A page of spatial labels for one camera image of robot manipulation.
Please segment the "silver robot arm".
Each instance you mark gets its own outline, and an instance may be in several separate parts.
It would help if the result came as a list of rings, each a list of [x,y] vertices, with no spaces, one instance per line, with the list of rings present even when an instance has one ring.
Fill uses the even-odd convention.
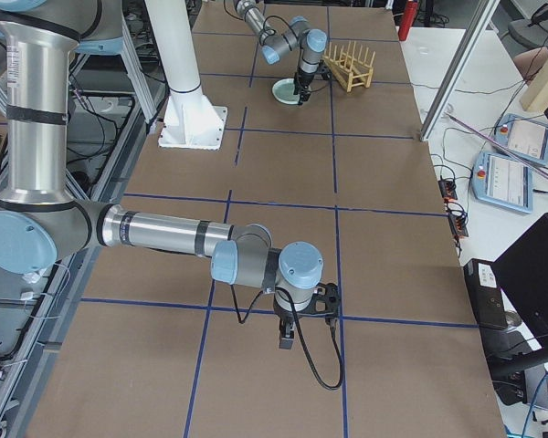
[[[170,91],[160,146],[216,150],[227,109],[204,95],[184,1],[145,1]],[[269,64],[298,50],[297,91],[309,92],[324,31],[305,18],[281,35],[256,1],[234,1]],[[306,350],[299,314],[314,314],[323,260],[305,242],[272,248],[259,224],[236,226],[128,211],[74,199],[66,191],[69,56],[76,49],[116,54],[122,47],[120,1],[0,1],[6,40],[8,181],[0,192],[0,267],[25,274],[89,246],[130,245],[211,259],[211,276],[274,294],[280,347],[294,329]]]
[[[287,30],[278,33],[259,10],[256,1],[234,1],[237,16],[243,20],[258,38],[261,52],[269,65],[278,63],[292,52],[299,54],[297,70],[290,88],[291,96],[301,106],[311,96],[311,83],[321,72],[322,57],[327,46],[327,34],[315,27],[303,16],[295,16],[283,22]]]

